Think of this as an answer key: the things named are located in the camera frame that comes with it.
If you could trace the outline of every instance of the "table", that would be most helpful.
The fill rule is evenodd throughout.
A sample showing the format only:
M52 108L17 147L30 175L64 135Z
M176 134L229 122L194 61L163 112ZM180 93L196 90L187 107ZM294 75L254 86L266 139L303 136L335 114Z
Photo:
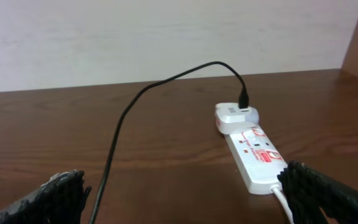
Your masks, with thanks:
M250 104L286 161L358 190L358 78L341 70L247 75ZM0 209L66 170L94 204L117 119L148 83L0 93ZM97 223L286 223L250 195L214 124L237 101L233 77L176 80L144 94L121 129Z

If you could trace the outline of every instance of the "black cable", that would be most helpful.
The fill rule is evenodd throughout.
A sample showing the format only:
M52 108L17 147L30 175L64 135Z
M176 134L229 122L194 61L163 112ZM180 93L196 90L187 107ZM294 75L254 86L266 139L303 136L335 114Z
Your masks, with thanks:
M153 87L165 84L167 82L170 82L174 79L180 78L184 75L187 75L191 72L195 72L199 69L208 67L210 65L222 65L224 67L226 67L227 69L229 69L233 74L235 74L235 76L240 80L241 85L242 85L242 90L240 93L240 97L239 97L239 107L240 108L246 108L248 107L249 104L249 97L247 94L247 89L246 89L246 84L244 83L244 81L242 80L241 76L229 65L223 63L223 62L210 62L210 63L206 63L204 65L200 65L198 67L192 68L190 70L187 70L185 72L182 72L181 74L175 75L174 77L168 78L166 80L162 80L153 84L150 84L148 86L146 86L145 88L143 88L143 90L141 90L136 96L135 98L129 103L129 105L127 106L127 108L124 110L124 112L122 112L121 117L118 120L117 123L117 127L116 127L116 132L114 133L114 137L112 139L111 142L111 146L110 146L110 152L107 158L107 162L106 162L106 166L104 167L104 172L103 172L103 176L102 176L102 180L100 183L100 187L98 190L98 194L96 196L96 200L94 203L94 207L93 207L93 211L92 211L92 215L91 215L91 219L89 220L89 224L94 224L94 222L96 221L96 216L98 214L98 210L99 210L99 206L100 206L100 202L103 196L103 192L104 192L104 187L106 186L106 182L107 182L107 178L109 177L109 172L110 172L110 167L111 167L111 161L112 161L112 157L114 155L114 151L116 150L116 145L117 145L117 139L118 139L118 135L119 135L119 130L121 129L121 125L122 122L124 121L124 118L126 116L126 114L128 113L128 111L132 108L132 106L136 103L136 101L140 98L140 96L142 96L142 94L144 92L146 92L148 89L151 89Z

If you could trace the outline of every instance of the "white plug adapter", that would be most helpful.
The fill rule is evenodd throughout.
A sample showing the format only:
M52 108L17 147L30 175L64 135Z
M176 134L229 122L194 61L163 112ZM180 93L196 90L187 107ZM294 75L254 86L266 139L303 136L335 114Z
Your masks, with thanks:
M215 107L216 125L227 143L248 191L272 194L282 189L277 175L287 163L258 125L255 108L239 109L237 103L220 103Z

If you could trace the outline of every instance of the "tabletop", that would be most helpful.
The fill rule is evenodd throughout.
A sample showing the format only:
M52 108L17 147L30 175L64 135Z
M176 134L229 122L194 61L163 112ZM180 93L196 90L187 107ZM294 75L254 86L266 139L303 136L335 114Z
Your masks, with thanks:
M358 78L341 70L246 75L250 105L286 161L358 190ZM93 191L117 119L149 82L0 93L0 209L57 172L85 171ZM273 195L251 195L214 124L236 102L233 77L149 90L121 129L97 223L287 223Z

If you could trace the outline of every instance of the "cable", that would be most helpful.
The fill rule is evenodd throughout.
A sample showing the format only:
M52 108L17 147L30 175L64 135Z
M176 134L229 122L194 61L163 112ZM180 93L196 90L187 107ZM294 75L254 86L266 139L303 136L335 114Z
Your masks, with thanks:
M124 121L124 118L126 116L126 114L128 113L128 111L133 107L133 105L136 103L136 101L140 98L140 96L142 96L142 94L144 92L146 92L148 89L151 89L153 87L159 86L159 85L163 85L167 82L170 82L172 80L175 80L177 78L180 78L184 75L187 75L191 72L195 72L199 69L208 67L210 65L222 65L224 67L226 67L227 69L229 69L241 82L242 85L242 90L240 93L240 97L239 97L239 107L240 108L246 108L248 107L249 104L249 97L247 94L247 89L246 89L246 84L244 83L244 81L242 80L241 76L229 65L223 63L223 62L210 62L210 63L206 63L204 65L200 65L198 67L192 68L190 70L187 70L185 72L182 72L181 74L175 75L171 78L168 78L166 80L162 80L153 84L150 84L148 86L146 86L145 88L143 88L136 96L135 98L129 103L129 105L127 106L127 108L124 110L124 112L122 112L121 117L118 119L118 123L117 123L117 127L116 127L116 132L114 133L114 137L112 138L112 142L111 142L111 146L110 146L110 152L107 158L107 162L106 162L106 166L104 167L104 172L103 172L103 176L102 176L102 180L99 186L99 190L98 190L98 194L96 196L96 200L94 203L94 207L93 207L93 211L92 211L92 215L91 218L89 220L89 224L94 224L96 221L96 216L98 214L98 210L99 210L99 206L100 206L100 202L103 196L103 192L104 192L104 188L106 186L106 182L107 179L109 177L109 172L110 172L110 167L111 167L111 161L112 161L112 157L114 155L114 151L116 150L116 145L117 145L117 140L118 140L118 135L119 135L119 131L121 129L121 125L122 122Z
M290 223L293 224L292 211L291 211L290 207L288 206L288 202L287 202L287 199L285 198L284 194L278 189L278 187L274 187L272 189L272 191L276 195L278 200L280 201L281 205L283 206L284 211L287 214L287 217L288 217Z

